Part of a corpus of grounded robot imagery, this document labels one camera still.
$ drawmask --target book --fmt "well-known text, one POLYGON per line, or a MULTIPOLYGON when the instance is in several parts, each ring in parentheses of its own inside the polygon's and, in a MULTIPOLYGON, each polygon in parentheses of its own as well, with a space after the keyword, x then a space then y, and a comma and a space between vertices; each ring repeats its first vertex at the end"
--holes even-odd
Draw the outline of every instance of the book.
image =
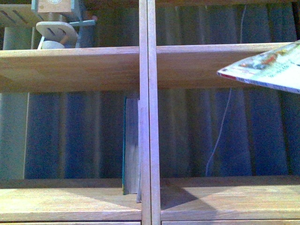
POLYGON ((139 100, 124 100, 123 136, 123 194, 137 194, 136 202, 141 202, 141 153, 139 144, 139 100))
POLYGON ((221 77, 300 94, 300 41, 235 62, 221 77))

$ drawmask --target curtain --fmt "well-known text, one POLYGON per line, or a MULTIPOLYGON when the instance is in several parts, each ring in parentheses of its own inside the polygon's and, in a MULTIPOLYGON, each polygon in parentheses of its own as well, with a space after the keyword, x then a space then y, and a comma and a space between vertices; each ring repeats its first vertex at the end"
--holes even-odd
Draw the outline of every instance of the curtain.
MULTIPOLYGON (((158 8, 157 45, 239 43, 243 10, 244 5, 158 8)), ((84 47, 138 46, 137 8, 94 14, 99 20, 85 30, 84 47)), ((295 40, 290 3, 247 5, 243 43, 295 40)), ((1 94, 0 178, 121 177, 123 100, 131 94, 1 94)), ((229 89, 158 91, 162 177, 205 175, 228 95, 229 89)), ((299 174, 299 100, 267 88, 233 89, 208 175, 299 174)))

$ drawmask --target wire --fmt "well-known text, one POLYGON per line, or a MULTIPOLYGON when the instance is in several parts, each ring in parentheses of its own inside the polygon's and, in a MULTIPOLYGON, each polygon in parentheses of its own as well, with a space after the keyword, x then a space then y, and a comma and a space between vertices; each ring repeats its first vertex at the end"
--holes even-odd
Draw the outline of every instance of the wire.
MULTIPOLYGON (((247 9, 247 5, 245 5, 245 7, 244 7, 243 14, 242 14, 242 19, 240 21, 240 44, 242 43, 242 38, 243 38, 243 23, 244 23, 246 9, 247 9)), ((212 151, 212 153, 210 155, 210 158, 209 158, 209 160, 207 161, 207 164, 206 164, 206 168, 205 168, 205 176, 206 177, 208 176, 208 170, 209 170, 210 162, 211 162, 213 156, 215 155, 215 152, 217 150, 217 147, 218 147, 218 144, 219 144, 219 141, 220 141, 220 138, 221 138, 221 134, 222 134, 222 130, 223 130, 223 125, 224 125, 225 117, 226 117, 228 106, 229 106, 230 99, 231 99, 231 92, 232 92, 232 88, 229 89, 228 100, 227 100, 226 108, 225 108, 225 111, 224 111, 224 114, 223 114, 223 118, 222 118, 222 122, 221 122, 221 127, 220 127, 220 130, 219 130, 219 135, 217 137, 217 141, 216 141, 215 147, 214 147, 214 149, 213 149, 213 151, 212 151)))
POLYGON ((212 158, 213 158, 213 156, 214 156, 214 154, 215 154, 215 152, 216 152, 217 146, 218 146, 219 141, 220 141, 220 138, 221 138, 221 134, 222 134, 222 130, 223 130, 223 125, 224 125, 226 113, 227 113, 228 106, 229 106, 229 102, 230 102, 230 98, 231 98, 231 92, 232 92, 232 88, 230 88, 230 90, 229 90, 229 95, 228 95, 227 104, 226 104, 226 108, 225 108, 225 111, 224 111, 224 114, 223 114, 223 119, 222 119, 220 131, 219 131, 219 135, 218 135, 218 137, 217 137, 217 141, 216 141, 214 150, 212 151, 212 153, 211 153, 211 155, 210 155, 210 158, 209 158, 209 160, 207 161, 207 164, 206 164, 206 170, 205 170, 205 176, 206 176, 206 177, 208 176, 208 169, 209 169, 209 166, 210 166, 210 162, 211 162, 211 160, 212 160, 212 158))
POLYGON ((243 23, 244 23, 246 9, 247 9, 247 5, 245 5, 245 7, 244 7, 242 19, 240 21, 240 44, 242 44, 242 40, 243 40, 243 23))

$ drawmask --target shelf board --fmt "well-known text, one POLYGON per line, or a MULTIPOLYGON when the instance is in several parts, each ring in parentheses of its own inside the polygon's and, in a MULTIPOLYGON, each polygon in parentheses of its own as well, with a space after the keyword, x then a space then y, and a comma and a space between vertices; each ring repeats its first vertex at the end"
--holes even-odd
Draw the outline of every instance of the shelf board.
POLYGON ((288 43, 175 45, 157 47, 157 83, 161 89, 228 88, 252 85, 217 76, 217 70, 243 58, 288 43))
POLYGON ((0 92, 139 88, 139 47, 0 51, 0 92))
POLYGON ((161 209, 163 221, 299 219, 300 177, 163 179, 161 209))
MULTIPOLYGON (((211 6, 211 5, 239 5, 239 4, 267 4, 286 3, 296 0, 156 0, 156 7, 169 6, 211 6)), ((98 10, 106 7, 138 7, 138 0, 84 0, 87 10, 98 10)), ((31 0, 9 0, 9 4, 31 4, 31 0)))
POLYGON ((122 194, 121 179, 13 180, 0 188, 2 222, 142 219, 136 196, 122 194))

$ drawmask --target magazine cover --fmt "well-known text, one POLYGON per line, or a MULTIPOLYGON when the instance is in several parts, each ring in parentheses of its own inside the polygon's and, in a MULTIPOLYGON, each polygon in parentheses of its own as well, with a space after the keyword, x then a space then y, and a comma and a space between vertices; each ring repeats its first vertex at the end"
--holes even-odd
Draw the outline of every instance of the magazine cover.
POLYGON ((235 62, 217 74, 244 83, 300 94, 300 40, 235 62))

